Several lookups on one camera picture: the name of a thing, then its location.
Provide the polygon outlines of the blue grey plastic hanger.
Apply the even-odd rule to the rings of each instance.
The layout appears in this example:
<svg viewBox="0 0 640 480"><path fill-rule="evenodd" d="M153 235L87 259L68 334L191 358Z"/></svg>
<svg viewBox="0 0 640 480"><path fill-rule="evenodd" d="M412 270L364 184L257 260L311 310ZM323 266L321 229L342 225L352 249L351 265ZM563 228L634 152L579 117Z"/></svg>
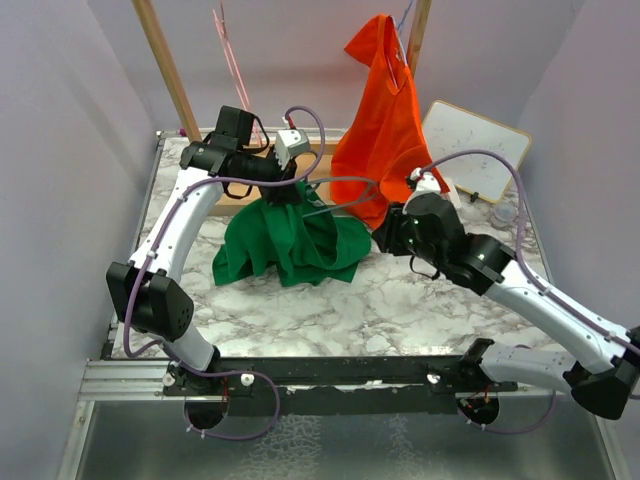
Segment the blue grey plastic hanger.
<svg viewBox="0 0 640 480"><path fill-rule="evenodd" d="M381 213L388 206L379 182L367 177L330 176L305 180L302 186L303 198L311 204L304 218L346 213L364 219Z"/></svg>

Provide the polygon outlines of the green t shirt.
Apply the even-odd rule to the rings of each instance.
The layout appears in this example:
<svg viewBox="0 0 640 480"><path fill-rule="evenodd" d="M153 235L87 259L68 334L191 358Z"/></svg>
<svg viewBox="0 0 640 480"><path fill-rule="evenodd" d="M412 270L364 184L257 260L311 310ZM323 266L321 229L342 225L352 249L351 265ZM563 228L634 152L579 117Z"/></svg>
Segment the green t shirt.
<svg viewBox="0 0 640 480"><path fill-rule="evenodd" d="M353 280L371 251L369 231L355 218L334 215L308 184L296 189L299 204L259 199L232 217L212 262L217 286L261 276L271 267L283 287Z"/></svg>

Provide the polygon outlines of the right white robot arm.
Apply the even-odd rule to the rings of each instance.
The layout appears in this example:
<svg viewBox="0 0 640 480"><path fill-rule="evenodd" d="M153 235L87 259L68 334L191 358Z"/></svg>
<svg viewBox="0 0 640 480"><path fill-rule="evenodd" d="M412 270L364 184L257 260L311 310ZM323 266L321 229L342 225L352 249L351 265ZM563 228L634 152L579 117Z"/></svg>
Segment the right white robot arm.
<svg viewBox="0 0 640 480"><path fill-rule="evenodd" d="M554 288L496 238L466 232L453 204L436 193L391 204L372 237L381 252L425 261L437 275L512 310L562 347L542 352L477 340L459 367L467 389L519 382L568 394L599 417L621 418L639 380L638 330Z"/></svg>

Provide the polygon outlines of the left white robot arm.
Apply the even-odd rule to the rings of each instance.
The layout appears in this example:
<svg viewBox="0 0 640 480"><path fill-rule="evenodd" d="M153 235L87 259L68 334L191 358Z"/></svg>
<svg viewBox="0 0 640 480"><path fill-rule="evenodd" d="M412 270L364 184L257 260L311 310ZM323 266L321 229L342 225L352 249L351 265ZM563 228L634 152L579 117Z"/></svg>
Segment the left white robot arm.
<svg viewBox="0 0 640 480"><path fill-rule="evenodd" d="M310 151L305 132L289 122L262 148L249 145L258 118L234 107L221 108L215 129L191 142L167 204L147 238L125 263L112 263L106 281L123 324L123 348L130 358L130 334L147 335L188 370L186 382L206 395L220 385L219 350L193 325L194 302L181 288L184 264L213 206L231 183L266 190L295 185L295 159Z"/></svg>

